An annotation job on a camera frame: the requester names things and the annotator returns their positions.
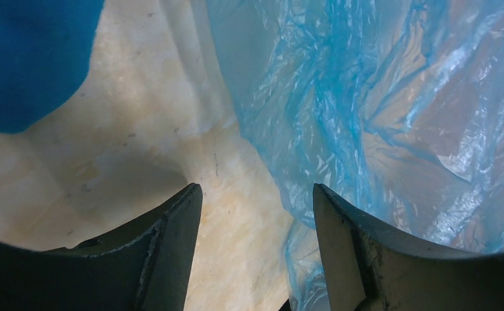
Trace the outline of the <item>light blue translucent plastic bag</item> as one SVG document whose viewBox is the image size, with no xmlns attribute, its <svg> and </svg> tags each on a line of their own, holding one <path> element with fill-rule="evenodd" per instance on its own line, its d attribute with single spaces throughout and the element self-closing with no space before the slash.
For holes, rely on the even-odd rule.
<svg viewBox="0 0 504 311">
<path fill-rule="evenodd" d="M 323 183 L 420 238 L 504 251 L 504 1 L 207 1 L 242 137 L 293 216 L 292 310 L 326 310 Z"/>
</svg>

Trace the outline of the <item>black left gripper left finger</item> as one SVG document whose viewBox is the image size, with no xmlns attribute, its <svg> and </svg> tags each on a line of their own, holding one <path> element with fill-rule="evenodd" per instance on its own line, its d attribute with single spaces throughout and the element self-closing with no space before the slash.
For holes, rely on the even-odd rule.
<svg viewBox="0 0 504 311">
<path fill-rule="evenodd" d="M 200 224 L 196 183 L 73 248 L 0 242 L 0 310 L 182 310 Z"/>
</svg>

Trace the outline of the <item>dark blue crumpled bag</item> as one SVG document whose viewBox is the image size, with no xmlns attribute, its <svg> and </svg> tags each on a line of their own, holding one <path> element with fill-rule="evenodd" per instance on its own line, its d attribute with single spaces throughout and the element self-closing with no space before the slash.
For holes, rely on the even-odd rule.
<svg viewBox="0 0 504 311">
<path fill-rule="evenodd" d="M 76 93 L 103 6 L 0 0 L 0 133 L 26 130 Z"/>
</svg>

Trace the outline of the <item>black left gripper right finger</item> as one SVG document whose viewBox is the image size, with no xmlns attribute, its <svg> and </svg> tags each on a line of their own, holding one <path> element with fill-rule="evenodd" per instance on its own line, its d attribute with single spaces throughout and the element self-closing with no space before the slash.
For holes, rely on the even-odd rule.
<svg viewBox="0 0 504 311">
<path fill-rule="evenodd" d="M 504 310 L 504 252 L 421 239 L 322 184 L 313 208 L 332 310 Z"/>
</svg>

